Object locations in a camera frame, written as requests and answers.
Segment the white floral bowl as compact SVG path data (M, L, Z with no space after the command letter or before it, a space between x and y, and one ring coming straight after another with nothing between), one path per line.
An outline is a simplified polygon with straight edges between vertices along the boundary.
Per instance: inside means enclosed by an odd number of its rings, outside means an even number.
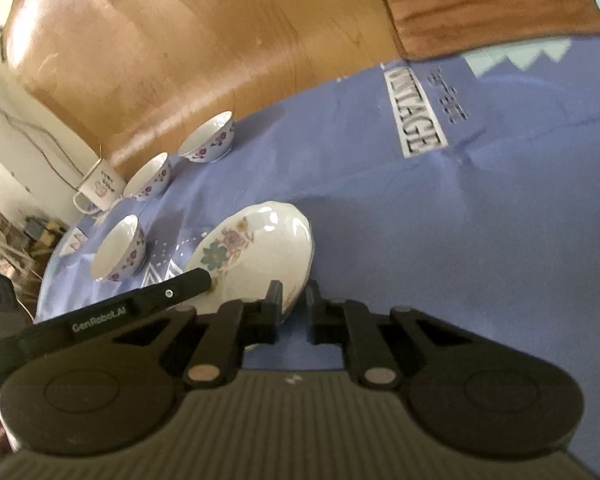
M196 128L178 149L178 156L204 164L224 157L233 146L234 114L226 110Z
M146 255L146 235L135 214L120 220L100 244L91 265L96 282L121 282L140 270Z
M171 180L171 164L167 152L159 153L141 166L125 185L124 198L146 202L162 194Z

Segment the white printed mug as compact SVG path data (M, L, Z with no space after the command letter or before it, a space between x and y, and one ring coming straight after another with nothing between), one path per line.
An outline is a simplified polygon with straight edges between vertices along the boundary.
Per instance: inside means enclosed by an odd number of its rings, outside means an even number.
M125 180L110 162L100 158L87 171L73 195L73 205L81 214L108 211L123 195Z

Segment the brown wooden board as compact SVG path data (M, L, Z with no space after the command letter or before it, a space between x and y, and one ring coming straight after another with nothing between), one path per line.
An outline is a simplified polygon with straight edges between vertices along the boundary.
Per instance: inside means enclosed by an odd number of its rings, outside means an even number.
M404 58L440 58L508 42L600 36L595 0L385 0Z

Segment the white floral oval plate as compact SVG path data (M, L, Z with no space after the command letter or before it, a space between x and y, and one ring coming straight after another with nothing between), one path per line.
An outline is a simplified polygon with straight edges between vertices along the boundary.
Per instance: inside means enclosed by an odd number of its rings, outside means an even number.
M310 222L296 206L270 200L242 208L203 238L184 266L211 278L210 290L194 298L193 307L212 314L230 300L261 299L279 281L285 321L306 286L313 256Z

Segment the cluttered debris pile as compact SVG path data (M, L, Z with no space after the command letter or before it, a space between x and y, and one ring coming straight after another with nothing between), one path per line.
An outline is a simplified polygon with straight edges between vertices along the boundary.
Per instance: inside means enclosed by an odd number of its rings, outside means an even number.
M29 216L15 226L0 213L0 274L12 281L20 307L35 315L43 274L66 226Z

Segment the blue vintage tablecloth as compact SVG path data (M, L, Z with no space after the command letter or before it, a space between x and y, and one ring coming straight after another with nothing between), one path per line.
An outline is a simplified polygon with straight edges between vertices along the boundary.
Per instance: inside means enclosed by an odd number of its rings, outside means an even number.
M36 317L122 292L90 266L123 217L148 237L138 287L268 200L309 219L326 297L412 306L568 370L585 397L571 449L600 474L600 38L387 63L246 117L224 158L174 158L163 196L82 220Z

